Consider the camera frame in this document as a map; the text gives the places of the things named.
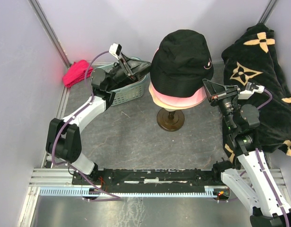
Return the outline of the peach bucket hat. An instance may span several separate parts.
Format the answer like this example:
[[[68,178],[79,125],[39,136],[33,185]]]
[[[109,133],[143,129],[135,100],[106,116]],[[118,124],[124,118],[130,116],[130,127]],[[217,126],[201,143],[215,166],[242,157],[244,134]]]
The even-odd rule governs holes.
[[[186,98],[163,95],[155,90],[152,83],[149,85],[149,92],[153,102],[157,106],[168,110],[189,109],[199,105],[206,99],[204,87],[201,87],[199,90],[197,90],[193,96]]]

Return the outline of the black beige bucket hat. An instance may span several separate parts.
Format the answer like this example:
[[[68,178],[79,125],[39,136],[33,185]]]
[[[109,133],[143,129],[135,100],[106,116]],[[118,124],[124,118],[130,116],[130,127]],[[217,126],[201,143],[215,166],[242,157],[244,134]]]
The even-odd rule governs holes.
[[[155,90],[166,96],[188,98],[214,74],[205,36],[194,30],[180,29],[166,35],[154,54],[150,68]]]

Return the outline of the pink beige bucket hat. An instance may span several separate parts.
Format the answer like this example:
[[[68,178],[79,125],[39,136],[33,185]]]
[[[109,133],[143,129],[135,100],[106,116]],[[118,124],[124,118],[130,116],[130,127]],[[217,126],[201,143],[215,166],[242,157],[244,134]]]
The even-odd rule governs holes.
[[[195,107],[202,103],[206,99],[206,96],[192,96],[189,98],[176,98],[166,96],[166,99],[163,100],[161,97],[152,95],[152,99],[153,102],[160,107],[176,110]]]
[[[209,57],[202,62],[193,52],[183,49],[166,51],[160,47],[152,60],[150,80],[159,93],[186,98],[204,87],[202,79],[211,76],[213,71]]]

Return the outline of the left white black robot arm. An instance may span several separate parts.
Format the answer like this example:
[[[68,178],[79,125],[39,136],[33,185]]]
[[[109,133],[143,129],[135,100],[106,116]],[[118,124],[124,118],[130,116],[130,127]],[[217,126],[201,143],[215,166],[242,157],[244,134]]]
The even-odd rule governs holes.
[[[82,173],[88,184],[99,179],[98,165],[82,152],[81,132],[98,115],[108,110],[120,89],[137,87],[149,73],[151,63],[118,55],[114,64],[93,69],[90,74],[91,95],[72,114],[50,121],[45,150],[54,165],[67,164]]]

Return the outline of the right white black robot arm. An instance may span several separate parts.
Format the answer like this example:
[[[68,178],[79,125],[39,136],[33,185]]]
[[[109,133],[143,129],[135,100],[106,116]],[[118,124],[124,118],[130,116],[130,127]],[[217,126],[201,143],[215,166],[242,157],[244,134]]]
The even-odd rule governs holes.
[[[203,79],[204,89],[211,106],[218,106],[225,124],[224,137],[234,158],[213,165],[213,183],[223,183],[237,196],[249,212],[253,227],[291,227],[291,206],[281,194],[268,169],[263,151],[256,145],[255,128],[260,125],[259,107],[239,105],[254,93],[272,94],[264,86],[247,83],[245,90]]]

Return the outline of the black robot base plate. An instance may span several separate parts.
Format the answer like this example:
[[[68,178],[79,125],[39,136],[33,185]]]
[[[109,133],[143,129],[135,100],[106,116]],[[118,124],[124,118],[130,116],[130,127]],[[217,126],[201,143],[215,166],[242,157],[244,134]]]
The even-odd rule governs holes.
[[[214,170],[200,169],[104,169],[89,181],[112,192],[204,192],[205,187],[226,188]]]

